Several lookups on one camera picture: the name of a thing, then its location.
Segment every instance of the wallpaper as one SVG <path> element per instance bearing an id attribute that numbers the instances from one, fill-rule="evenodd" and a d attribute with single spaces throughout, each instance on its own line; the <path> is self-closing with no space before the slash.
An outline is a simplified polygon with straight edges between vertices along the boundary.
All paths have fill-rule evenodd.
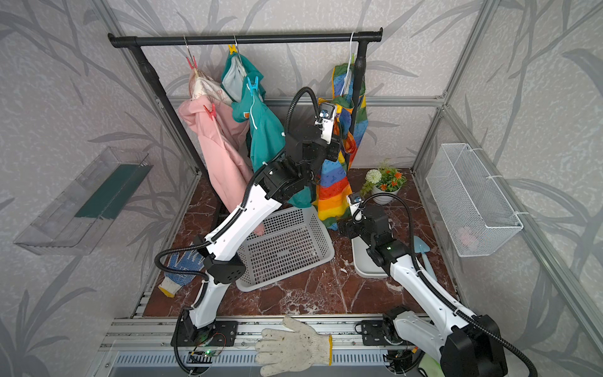
<path id="1" fill-rule="evenodd" d="M 285 120 L 287 110 L 272 108 L 281 121 Z M 387 160 L 392 166 L 410 168 L 434 113 L 433 107 L 368 107 L 367 131 L 352 167 L 373 168 Z M 293 126 L 313 122 L 311 106 L 299 107 L 293 114 Z"/>
<path id="2" fill-rule="evenodd" d="M 443 119 L 416 171 L 432 226 L 461 300 L 488 314 L 504 339 L 525 353 L 539 376 L 603 376 L 603 360 L 555 290 L 521 233 L 490 256 L 460 258 L 425 181 L 442 143 L 461 142 Z M 509 376 L 527 368 L 507 352 Z"/>
<path id="3" fill-rule="evenodd" d="M 78 1 L 0 1 L 0 375 L 81 376 L 129 316 L 194 183 L 122 54 Z M 88 256 L 15 237 L 107 146 L 153 168 Z"/>
<path id="4" fill-rule="evenodd" d="M 603 2 L 499 8 L 452 105 L 603 309 Z"/>
<path id="5" fill-rule="evenodd" d="M 481 0 L 108 0 L 124 32 L 136 36 L 272 34 L 376 31 L 383 39 L 367 50 L 369 96 L 441 95 L 481 7 Z M 513 1 L 502 1 L 514 7 Z M 352 52 L 358 44 L 352 43 Z M 185 46 L 144 47 L 168 95 L 188 95 Z M 227 46 L 190 46 L 199 67 L 220 81 Z M 350 44 L 290 43 L 239 45 L 265 75 L 268 96 L 292 96 L 302 86 L 332 97 L 333 67 L 348 61 Z M 283 115 L 286 108 L 273 108 Z M 389 159 L 410 167 L 433 109 L 368 108 L 369 128 L 355 167 Z M 200 152 L 197 137 L 189 132 Z"/>

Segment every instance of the pink hoodie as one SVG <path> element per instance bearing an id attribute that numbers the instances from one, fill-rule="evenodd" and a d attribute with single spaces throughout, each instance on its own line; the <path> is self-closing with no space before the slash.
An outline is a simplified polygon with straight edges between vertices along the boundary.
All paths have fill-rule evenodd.
<path id="1" fill-rule="evenodd" d="M 249 122 L 236 122 L 232 108 L 209 95 L 184 101 L 178 112 L 199 137 L 209 180 L 232 212 L 241 204 L 245 186 L 253 175 L 238 152 L 245 142 Z"/>

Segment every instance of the clothes rack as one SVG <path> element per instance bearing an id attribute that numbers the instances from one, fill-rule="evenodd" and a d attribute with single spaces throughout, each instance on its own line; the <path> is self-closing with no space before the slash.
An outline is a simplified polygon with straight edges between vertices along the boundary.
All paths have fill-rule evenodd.
<path id="1" fill-rule="evenodd" d="M 310 43 L 310 42 L 349 42 L 350 38 L 354 42 L 358 42 L 358 51 L 356 53 L 356 61 L 354 63 L 354 77 L 360 77 L 360 80 L 354 79 L 352 87 L 352 102 L 354 109 L 352 110 L 352 122 L 350 124 L 350 132 L 353 133 L 356 124 L 356 112 L 359 107 L 358 98 L 360 97 L 360 89 L 362 87 L 362 79 L 367 68 L 367 46 L 370 42 L 380 42 L 383 36 L 383 28 L 379 31 L 360 31 L 357 33 L 325 33 L 325 34 L 267 34 L 267 35 L 243 35 L 243 36 L 182 36 L 182 37 L 116 37 L 109 33 L 109 41 L 115 48 L 127 48 L 134 55 L 134 59 L 138 64 L 140 72 L 144 76 L 147 83 L 155 93 L 157 99 L 162 106 L 182 138 L 185 147 L 192 155 L 197 171 L 201 171 L 206 177 L 207 169 L 201 161 L 201 157 L 197 153 L 195 146 L 191 142 L 188 134 L 174 107 L 169 102 L 165 88 L 159 80 L 159 75 L 148 61 L 145 53 L 142 50 L 143 46 L 183 46 L 188 45 L 228 45 L 240 43 Z"/>

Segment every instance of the blue clothespin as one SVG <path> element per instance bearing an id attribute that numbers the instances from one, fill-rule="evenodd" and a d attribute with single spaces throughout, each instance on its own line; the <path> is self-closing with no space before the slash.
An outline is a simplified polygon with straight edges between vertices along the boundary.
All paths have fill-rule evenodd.
<path id="1" fill-rule="evenodd" d="M 259 85 L 259 80 L 257 79 L 256 76 L 256 83 L 252 84 L 251 80 L 249 79 L 249 77 L 247 77 L 247 86 L 249 87 L 249 91 L 251 92 L 251 94 L 253 94 L 253 89 L 258 90 L 257 86 Z"/>

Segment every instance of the rainbow striped cloth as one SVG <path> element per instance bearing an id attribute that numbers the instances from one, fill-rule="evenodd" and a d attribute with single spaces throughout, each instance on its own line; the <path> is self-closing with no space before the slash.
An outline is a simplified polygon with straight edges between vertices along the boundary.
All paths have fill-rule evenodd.
<path id="1" fill-rule="evenodd" d="M 320 184 L 316 187 L 316 201 L 314 205 L 318 209 L 318 218 L 330 229 L 337 228 L 337 220 L 350 215 L 347 196 L 352 193 L 350 183 L 347 180 L 347 171 L 354 161 L 358 147 L 362 141 L 364 132 L 368 126 L 367 103 L 364 98 L 365 86 L 362 81 L 359 102 L 360 109 L 356 113 L 356 126 L 353 134 L 349 132 L 352 123 L 352 87 L 354 83 L 353 66 L 350 67 L 352 81 L 347 93 L 343 96 L 335 95 L 341 93 L 347 72 L 347 64 L 341 64 L 333 69 L 332 90 L 333 101 L 337 106 L 337 116 L 333 126 L 334 135 L 345 135 L 343 144 L 339 151 L 339 159 L 336 162 L 325 160 L 320 174 Z"/>

